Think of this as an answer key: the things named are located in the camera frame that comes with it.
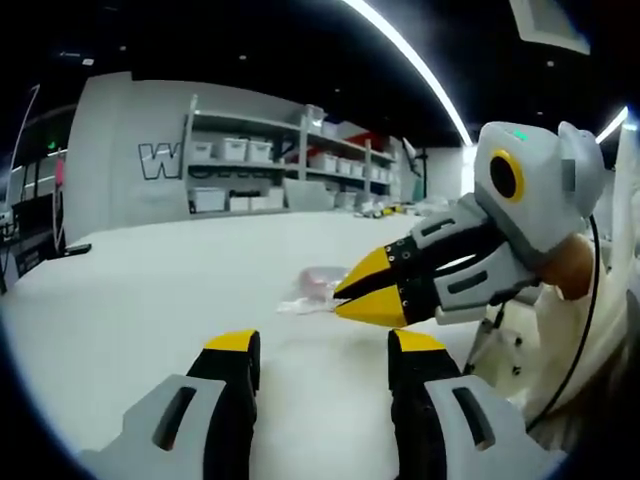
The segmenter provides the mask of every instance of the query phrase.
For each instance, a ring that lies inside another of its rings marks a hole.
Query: gray gripper housing
[[[447,480],[542,480],[566,457],[538,445],[518,409],[480,378],[467,375],[424,386],[442,429]],[[480,444],[470,416],[482,431]]]
[[[476,240],[473,230],[489,221],[487,213],[470,193],[458,200],[449,211],[420,222],[411,230],[411,236],[420,249],[453,235],[466,234],[466,241],[473,244]],[[445,312],[503,301],[535,281],[535,275],[518,260],[507,242],[468,268],[434,279],[441,308]]]
[[[168,377],[125,413],[122,433],[113,442],[99,452],[81,452],[80,463],[99,480],[202,480],[209,423],[225,385],[220,380]],[[175,438],[163,448],[158,445],[163,417],[184,395],[190,401]]]

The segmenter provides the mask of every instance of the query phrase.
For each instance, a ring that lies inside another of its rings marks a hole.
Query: white storage box
[[[345,210],[356,209],[356,192],[339,192],[336,195],[336,207],[344,208]]]
[[[196,212],[219,212],[224,210],[226,190],[216,187],[199,187],[192,190]]]
[[[389,170],[387,170],[386,168],[381,168],[380,170],[378,170],[378,172],[380,175],[380,181],[389,183]]]
[[[338,124],[331,123],[331,122],[323,122],[322,135],[329,138],[336,138],[338,136]]]
[[[268,204],[269,208],[284,207],[284,188],[274,187],[269,189]]]
[[[305,105],[304,115],[307,117],[307,131],[310,133],[322,133],[324,110],[315,105]]]
[[[272,148],[273,143],[271,142],[251,140],[248,145],[247,161],[253,163],[270,163]]]
[[[338,159],[338,173],[351,175],[351,160],[347,160],[346,158]]]
[[[269,197],[251,197],[251,210],[266,210],[269,207]]]
[[[380,167],[371,166],[371,180],[380,180]]]
[[[247,156],[247,140],[244,138],[225,138],[220,142],[218,160],[224,162],[244,162]]]
[[[249,197],[231,197],[229,199],[229,211],[246,212],[249,210]]]
[[[335,190],[327,190],[327,194],[331,198],[329,204],[332,208],[336,208],[336,196],[338,195],[338,192],[336,192]]]
[[[191,160],[195,162],[210,162],[211,161],[211,149],[213,144],[211,142],[192,142],[191,144]]]
[[[337,162],[338,157],[335,157],[330,153],[319,153],[309,159],[309,166],[324,172],[335,173],[338,168]]]
[[[354,177],[364,177],[364,164],[362,162],[351,162],[351,175]]]

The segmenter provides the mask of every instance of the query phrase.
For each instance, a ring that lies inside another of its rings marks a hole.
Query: plastic bag
[[[448,211],[451,208],[450,203],[451,202],[442,197],[433,196],[416,203],[415,209],[419,215],[428,217],[435,213]]]
[[[333,299],[333,291],[348,273],[349,269],[344,267],[305,268],[278,305],[277,311],[296,315],[332,312],[342,302]]]

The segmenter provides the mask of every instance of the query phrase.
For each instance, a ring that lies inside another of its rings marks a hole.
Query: led light strip
[[[55,180],[55,179],[56,179],[55,175],[51,175],[50,177],[44,177],[44,178],[39,179],[39,180],[38,180],[38,183],[50,182],[51,180]],[[36,186],[35,182],[33,182],[33,183],[27,183],[27,184],[24,186],[24,188],[33,188],[33,187],[35,187],[35,186]]]
[[[62,150],[57,150],[55,152],[51,152],[51,153],[47,153],[47,158],[48,157],[54,157],[60,153],[67,153],[68,149],[63,148]],[[20,165],[19,167],[14,168],[13,170],[11,170],[11,173],[16,173],[19,172],[20,170],[22,170],[22,165]]]
[[[366,18],[369,22],[373,24],[380,32],[387,37],[391,42],[400,50],[400,52],[411,62],[411,65],[418,71],[418,73],[425,79],[425,81],[433,90],[433,93],[436,94],[438,100],[444,107],[444,109],[449,114],[451,121],[455,125],[462,141],[465,146],[471,147],[473,143],[471,142],[471,137],[467,132],[467,129],[462,123],[462,119],[458,114],[457,110],[451,103],[451,99],[440,85],[440,82],[435,77],[433,72],[429,69],[426,63],[420,58],[418,53],[409,45],[409,43],[398,33],[398,31],[393,28],[393,26],[387,22],[387,20],[376,12],[373,8],[371,8],[364,0],[342,0],[344,3],[353,8],[356,12]]]
[[[602,133],[600,133],[600,135],[596,137],[596,142],[599,144],[604,142],[607,137],[611,135],[616,130],[616,128],[618,128],[622,124],[622,122],[627,119],[628,116],[629,109],[627,107],[624,107],[622,110],[620,110],[620,113],[616,115],[616,118],[614,118],[611,123],[607,125],[607,127],[602,131]]]

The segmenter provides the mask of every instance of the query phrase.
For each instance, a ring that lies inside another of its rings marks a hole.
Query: white tabletop surface
[[[88,255],[45,262],[3,299],[27,388],[72,452],[100,449],[122,415],[205,342],[262,340],[253,479],[389,480],[398,472],[387,330],[331,313],[277,313],[300,270],[352,266],[419,218],[339,213],[225,218],[95,233]],[[459,365],[476,324],[434,334]]]

